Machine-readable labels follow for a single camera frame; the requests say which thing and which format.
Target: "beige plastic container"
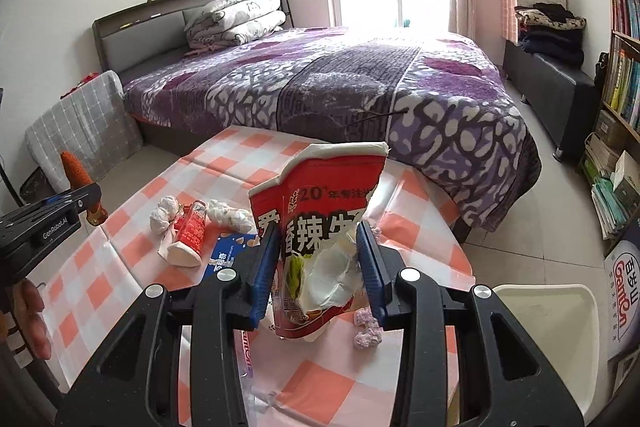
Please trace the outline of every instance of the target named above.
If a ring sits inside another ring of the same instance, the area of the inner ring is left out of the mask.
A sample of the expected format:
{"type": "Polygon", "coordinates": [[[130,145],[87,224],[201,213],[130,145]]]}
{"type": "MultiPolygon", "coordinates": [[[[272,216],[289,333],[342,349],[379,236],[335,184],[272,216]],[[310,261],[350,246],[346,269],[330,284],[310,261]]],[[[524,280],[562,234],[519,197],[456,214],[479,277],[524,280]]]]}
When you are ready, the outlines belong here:
{"type": "Polygon", "coordinates": [[[494,288],[548,358],[585,416],[596,387],[600,326],[587,286],[503,285],[494,288]]]}

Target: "orange and white tablecloth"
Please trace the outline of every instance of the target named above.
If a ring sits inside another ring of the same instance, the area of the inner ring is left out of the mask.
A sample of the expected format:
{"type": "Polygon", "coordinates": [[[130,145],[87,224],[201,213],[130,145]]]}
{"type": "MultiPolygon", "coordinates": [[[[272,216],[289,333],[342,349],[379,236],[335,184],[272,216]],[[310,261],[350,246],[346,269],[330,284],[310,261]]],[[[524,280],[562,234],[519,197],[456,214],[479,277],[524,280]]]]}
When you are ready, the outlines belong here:
{"type": "MultiPolygon", "coordinates": [[[[317,140],[229,127],[178,160],[95,229],[43,295],[44,319],[68,384],[147,285],[162,283],[174,290],[202,278],[204,266],[172,267],[156,253],[159,238],[148,222],[162,196],[174,195],[180,203],[215,198],[249,208],[249,188],[279,173],[313,142],[317,140]]],[[[449,229],[458,217],[455,204],[413,168],[386,162],[365,217],[382,230],[380,243],[399,250],[408,266],[442,285],[463,290],[473,285],[471,267],[449,229]]],[[[212,250],[220,232],[207,225],[206,251],[212,250]]],[[[253,392],[266,404],[258,425],[388,426],[402,333],[385,333],[377,348],[358,351],[353,347],[358,330],[351,314],[345,314],[332,320],[312,343],[283,340],[262,328],[251,333],[253,392]]],[[[184,425],[191,415],[189,333],[183,334],[178,387],[184,425]]],[[[447,331],[447,347],[451,396],[458,383],[453,331],[447,331]]]]}

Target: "bed headboard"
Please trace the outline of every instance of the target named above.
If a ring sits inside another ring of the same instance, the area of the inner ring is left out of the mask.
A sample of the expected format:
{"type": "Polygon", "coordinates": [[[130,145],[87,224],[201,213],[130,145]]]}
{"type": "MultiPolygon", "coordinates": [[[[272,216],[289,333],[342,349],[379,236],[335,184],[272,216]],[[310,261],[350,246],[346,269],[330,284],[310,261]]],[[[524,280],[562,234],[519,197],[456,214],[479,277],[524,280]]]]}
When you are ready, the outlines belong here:
{"type": "Polygon", "coordinates": [[[184,25],[213,0],[148,0],[94,22],[103,71],[120,74],[154,57],[187,46],[184,25]]]}

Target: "metal bolt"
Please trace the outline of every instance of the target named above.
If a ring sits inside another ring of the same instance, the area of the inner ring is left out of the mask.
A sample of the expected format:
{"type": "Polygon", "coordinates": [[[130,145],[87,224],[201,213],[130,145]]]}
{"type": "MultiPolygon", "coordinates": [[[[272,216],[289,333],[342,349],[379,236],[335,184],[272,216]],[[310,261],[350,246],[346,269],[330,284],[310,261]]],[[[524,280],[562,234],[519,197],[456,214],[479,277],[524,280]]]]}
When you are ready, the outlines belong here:
{"type": "Polygon", "coordinates": [[[405,281],[415,282],[420,279],[420,272],[415,268],[405,268],[400,272],[400,277],[405,281]]]}
{"type": "Polygon", "coordinates": [[[162,295],[162,286],[159,284],[152,284],[151,286],[147,286],[145,290],[145,295],[150,299],[155,299],[162,295]]]}
{"type": "Polygon", "coordinates": [[[488,299],[489,297],[491,297],[491,288],[479,285],[474,288],[474,293],[481,299],[488,299]]]}
{"type": "Polygon", "coordinates": [[[236,270],[225,268],[218,272],[218,279],[221,281],[230,281],[236,278],[236,270]]]}

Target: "patterned bedspread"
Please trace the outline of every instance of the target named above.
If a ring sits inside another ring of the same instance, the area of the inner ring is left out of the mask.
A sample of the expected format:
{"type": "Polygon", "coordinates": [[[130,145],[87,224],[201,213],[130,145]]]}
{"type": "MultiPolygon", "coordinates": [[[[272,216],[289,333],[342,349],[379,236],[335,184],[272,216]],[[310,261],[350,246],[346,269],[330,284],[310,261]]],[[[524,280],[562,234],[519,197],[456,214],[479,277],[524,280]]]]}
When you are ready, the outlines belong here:
{"type": "Polygon", "coordinates": [[[328,142],[386,141],[443,187],[472,227],[495,230],[540,158],[497,69],[473,41],[412,30],[285,30],[131,81],[125,106],[213,135],[230,125],[328,142]]]}

